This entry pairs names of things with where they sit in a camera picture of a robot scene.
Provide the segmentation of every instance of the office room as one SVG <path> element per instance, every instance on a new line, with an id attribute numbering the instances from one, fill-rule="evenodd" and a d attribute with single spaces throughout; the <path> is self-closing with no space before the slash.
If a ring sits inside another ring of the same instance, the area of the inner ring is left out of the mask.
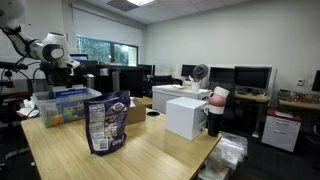
<path id="1" fill-rule="evenodd" d="M 317 0 L 3 0 L 0 179 L 319 179 L 319 18 Z"/>

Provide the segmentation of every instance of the floor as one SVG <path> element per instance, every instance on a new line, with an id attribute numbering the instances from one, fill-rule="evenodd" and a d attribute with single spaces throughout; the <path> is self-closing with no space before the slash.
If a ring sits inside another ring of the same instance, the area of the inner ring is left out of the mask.
<path id="1" fill-rule="evenodd" d="M 260 143 L 261 141 L 251 137 L 250 134 L 235 132 L 248 139 L 248 158 L 241 163 L 234 172 L 232 179 L 248 180 L 318 180 L 320 171 L 312 168 L 313 162 L 320 160 L 320 148 L 317 150 L 304 142 L 299 137 L 294 153 L 279 150 L 277 148 Z M 0 130 L 0 139 L 4 131 Z M 26 146 L 23 132 L 20 127 L 10 131 L 8 137 L 0 144 L 0 160 L 5 155 L 17 148 Z M 36 168 L 31 166 L 32 155 L 30 152 L 20 155 L 16 159 L 8 161 L 11 171 L 0 173 L 0 179 L 40 179 Z"/>

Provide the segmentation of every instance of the snack bag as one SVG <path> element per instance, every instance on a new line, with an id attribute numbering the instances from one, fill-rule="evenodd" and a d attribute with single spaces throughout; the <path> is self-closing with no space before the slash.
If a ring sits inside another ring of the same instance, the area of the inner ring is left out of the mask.
<path id="1" fill-rule="evenodd" d="M 118 150 L 126 141 L 125 124 L 130 107 L 129 91 L 117 91 L 84 101 L 86 136 L 91 154 Z"/>

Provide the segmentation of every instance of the air vent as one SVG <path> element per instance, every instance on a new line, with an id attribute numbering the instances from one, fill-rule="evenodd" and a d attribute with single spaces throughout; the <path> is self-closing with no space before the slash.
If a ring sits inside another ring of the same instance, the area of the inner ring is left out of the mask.
<path id="1" fill-rule="evenodd" d="M 127 1 L 127 0 L 112 0 L 110 2 L 107 3 L 108 5 L 120 9 L 121 11 L 130 11 L 132 9 L 135 9 L 139 6 L 132 4 L 131 2 Z"/>

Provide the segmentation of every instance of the window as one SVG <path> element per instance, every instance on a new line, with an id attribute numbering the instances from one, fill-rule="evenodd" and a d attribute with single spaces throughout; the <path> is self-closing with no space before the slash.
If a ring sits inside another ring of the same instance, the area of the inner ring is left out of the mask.
<path id="1" fill-rule="evenodd" d="M 138 46 L 91 39 L 77 35 L 77 53 L 88 54 L 89 59 L 122 66 L 136 66 Z"/>

